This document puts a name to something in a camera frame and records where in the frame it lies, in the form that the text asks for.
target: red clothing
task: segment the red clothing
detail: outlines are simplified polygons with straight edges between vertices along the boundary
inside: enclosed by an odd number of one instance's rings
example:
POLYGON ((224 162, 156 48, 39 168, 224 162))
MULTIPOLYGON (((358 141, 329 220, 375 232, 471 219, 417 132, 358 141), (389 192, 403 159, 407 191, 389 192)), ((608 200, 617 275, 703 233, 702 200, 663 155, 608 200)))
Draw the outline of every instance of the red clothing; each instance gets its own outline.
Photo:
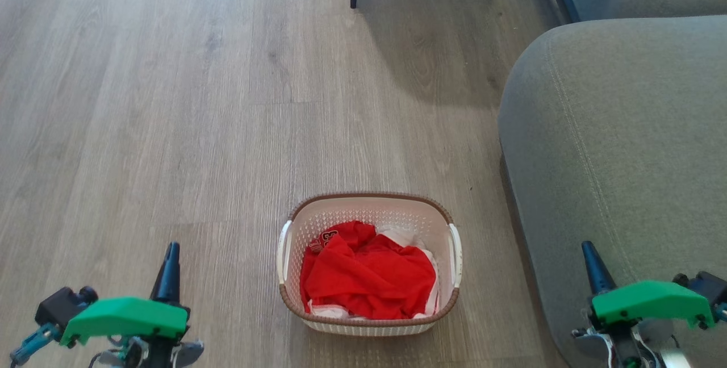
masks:
POLYGON ((410 319, 425 312, 434 280, 434 267, 419 248, 399 246, 373 225, 349 221, 307 247, 300 293, 308 313, 312 300, 368 319, 410 319))

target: brown basket rim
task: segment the brown basket rim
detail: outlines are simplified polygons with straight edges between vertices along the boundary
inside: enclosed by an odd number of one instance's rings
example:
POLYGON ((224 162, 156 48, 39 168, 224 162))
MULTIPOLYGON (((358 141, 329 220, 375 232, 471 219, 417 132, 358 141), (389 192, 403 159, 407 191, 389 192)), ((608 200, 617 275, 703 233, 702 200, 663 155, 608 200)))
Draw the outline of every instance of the brown basket rim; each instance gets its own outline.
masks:
MULTIPOLYGON (((303 202, 301 202, 296 208, 293 209, 293 211, 290 214, 289 220, 294 221, 296 216, 298 216, 298 213, 300 213, 301 210, 303 210, 304 207, 309 205, 313 202, 318 202, 319 200, 326 200, 326 199, 337 199, 337 198, 391 198, 391 199, 407 199, 407 200, 415 200, 416 202, 423 202, 427 203, 431 207, 435 208, 439 213, 441 213, 442 217, 444 217, 444 220, 446 220, 447 224, 454 224, 454 220, 452 220, 452 216, 449 215, 449 212, 441 205, 439 202, 433 199, 429 199, 426 197, 423 197, 421 195, 415 195, 415 194, 404 194, 400 192, 341 192, 337 194, 320 194, 315 195, 311 198, 307 198, 303 202)), ((444 316, 446 316, 449 311, 454 308, 454 304, 457 302, 457 298, 459 298, 459 287, 455 287, 454 290, 452 290, 452 296, 449 298, 449 301, 447 304, 440 309, 437 313, 435 313, 433 316, 425 317, 423 319, 407 319, 407 320, 343 320, 343 319, 332 319, 329 317, 319 317, 314 316, 312 314, 306 313, 305 310, 302 310, 301 308, 296 307, 293 304, 293 301, 290 300, 290 296, 288 295, 288 290, 285 288, 285 285, 279 285, 280 288, 280 295, 283 297, 283 303, 285 303, 285 306, 288 307, 288 309, 291 311, 291 313, 296 314, 296 316, 300 317, 301 319, 304 319, 306 321, 314 322, 314 323, 320 323, 320 324, 333 324, 333 325, 340 325, 340 326, 349 326, 349 327, 369 327, 369 328, 376 328, 376 327, 409 327, 409 326, 416 326, 416 325, 425 325, 425 324, 433 324, 434 322, 439 321, 444 316)))

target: stitching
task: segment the stitching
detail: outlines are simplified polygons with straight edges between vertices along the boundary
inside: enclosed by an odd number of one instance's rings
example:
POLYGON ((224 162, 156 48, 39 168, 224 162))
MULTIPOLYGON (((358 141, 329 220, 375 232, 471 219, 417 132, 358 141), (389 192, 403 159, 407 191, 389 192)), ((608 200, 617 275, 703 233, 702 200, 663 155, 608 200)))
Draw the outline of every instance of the stitching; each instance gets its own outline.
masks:
POLYGON ((601 220, 607 227, 607 232, 609 235, 608 237, 610 238, 611 243, 613 243, 618 249, 622 262, 628 267, 626 271, 631 275, 631 278, 636 280, 636 274, 634 273, 631 262, 629 262, 629 259, 626 256, 626 251, 623 249, 623 244, 621 244, 621 241, 616 234, 616 226, 613 223, 613 218, 611 217, 610 210, 608 210, 608 203, 605 201, 605 198, 603 198, 603 190, 600 187, 600 182, 598 182, 598 178, 597 176, 595 176, 595 169, 593 169, 593 163, 590 156, 588 155, 588 151, 586 149, 585 142, 583 141, 583 137, 578 127, 575 114, 573 114, 571 103, 569 102, 568 96, 566 95, 565 86, 563 85, 560 71, 558 70, 558 66, 553 63, 553 36, 555 35, 551 35, 550 37, 548 37, 548 41, 545 44, 545 63, 548 66, 550 78, 553 81, 553 86, 555 87, 555 91, 558 94, 558 99, 561 102, 561 107, 563 107, 563 112, 566 115, 568 128, 571 132, 571 136, 574 138, 574 143, 576 146, 576 150, 578 151, 579 160, 581 161, 581 165, 583 166, 583 169, 586 172, 586 176, 588 177, 591 194, 593 195, 595 203, 598 206, 598 212, 600 214, 601 220))

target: white handle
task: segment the white handle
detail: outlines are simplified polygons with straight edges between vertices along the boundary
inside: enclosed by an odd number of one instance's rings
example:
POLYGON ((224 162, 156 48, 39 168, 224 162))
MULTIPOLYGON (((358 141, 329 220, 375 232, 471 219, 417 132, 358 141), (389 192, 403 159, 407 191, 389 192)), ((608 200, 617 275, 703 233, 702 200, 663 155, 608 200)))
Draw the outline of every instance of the white handle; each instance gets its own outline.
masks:
POLYGON ((462 241, 459 240, 457 227, 452 223, 449 224, 449 231, 454 243, 454 287, 459 288, 459 283, 462 282, 462 241))
POLYGON ((290 228, 291 223, 293 223, 292 220, 286 221, 285 225, 283 226, 283 231, 280 232, 280 239, 278 239, 278 281, 281 285, 284 285, 285 275, 287 274, 284 267, 284 264, 286 264, 287 262, 284 262, 283 259, 286 252, 286 242, 288 241, 288 228, 290 228))

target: plastic basket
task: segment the plastic basket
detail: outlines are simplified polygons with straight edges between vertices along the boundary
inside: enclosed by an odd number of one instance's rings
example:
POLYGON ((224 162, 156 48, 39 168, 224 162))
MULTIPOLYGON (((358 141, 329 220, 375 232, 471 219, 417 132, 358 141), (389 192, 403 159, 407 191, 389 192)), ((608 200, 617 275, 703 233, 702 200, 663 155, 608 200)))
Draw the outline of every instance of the plastic basket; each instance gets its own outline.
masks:
POLYGON ((317 331, 364 337, 419 334, 446 316, 459 296, 462 244, 452 218, 439 203, 403 194, 321 195, 301 203, 283 226, 277 253, 280 294, 286 306, 317 331), (423 319, 351 320, 306 313, 299 278, 306 246, 321 231, 344 221, 394 225, 418 232, 438 265, 439 311, 423 319))

